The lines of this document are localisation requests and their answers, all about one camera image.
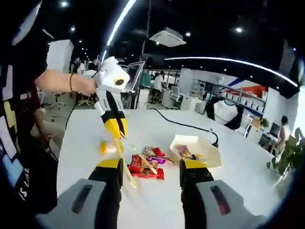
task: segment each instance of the purple candy wrapper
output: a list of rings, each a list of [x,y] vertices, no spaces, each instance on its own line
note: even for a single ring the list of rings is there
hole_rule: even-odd
[[[168,162],[166,159],[164,158],[159,158],[159,157],[155,157],[155,156],[151,156],[148,158],[149,161],[153,161],[153,162],[156,162],[158,164],[164,164],[166,162]]]

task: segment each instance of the green plant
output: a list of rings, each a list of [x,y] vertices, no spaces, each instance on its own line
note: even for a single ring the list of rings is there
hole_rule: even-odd
[[[264,128],[267,128],[269,126],[269,121],[266,118],[261,119],[260,125]]]
[[[277,169],[278,173],[283,175],[288,168],[298,169],[302,165],[305,141],[299,137],[303,137],[302,132],[298,128],[295,132],[296,138],[292,138],[291,141],[286,141],[284,152],[281,155],[281,159],[277,162],[276,157],[272,158],[271,162],[267,162],[267,167],[270,168],[271,164],[273,169]]]

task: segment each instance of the potted plant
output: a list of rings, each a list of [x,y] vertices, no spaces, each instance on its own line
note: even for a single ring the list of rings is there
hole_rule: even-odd
[[[268,121],[268,119],[266,119],[266,118],[261,118],[261,120],[260,120],[260,127],[261,127],[261,130],[267,128],[268,126],[269,126],[269,121]]]
[[[271,166],[274,172],[279,173],[284,176],[286,171],[295,171],[301,167],[303,156],[305,151],[305,138],[300,130],[297,128],[295,131],[295,137],[289,138],[286,141],[285,149],[281,155],[280,160],[277,162],[277,158],[272,158],[271,162],[267,163],[267,167],[271,169]]]

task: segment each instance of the bracelet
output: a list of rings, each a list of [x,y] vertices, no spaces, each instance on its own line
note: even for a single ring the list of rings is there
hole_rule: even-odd
[[[74,92],[74,90],[72,89],[72,76],[74,75],[75,73],[71,73],[70,75],[70,90],[71,92]]]

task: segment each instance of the paper tray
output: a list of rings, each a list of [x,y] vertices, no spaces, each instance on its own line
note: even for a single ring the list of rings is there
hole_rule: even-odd
[[[170,146],[171,157],[180,161],[182,157],[175,145],[186,145],[191,154],[202,154],[206,157],[207,168],[221,167],[221,158],[218,148],[207,140],[198,136],[176,135]]]

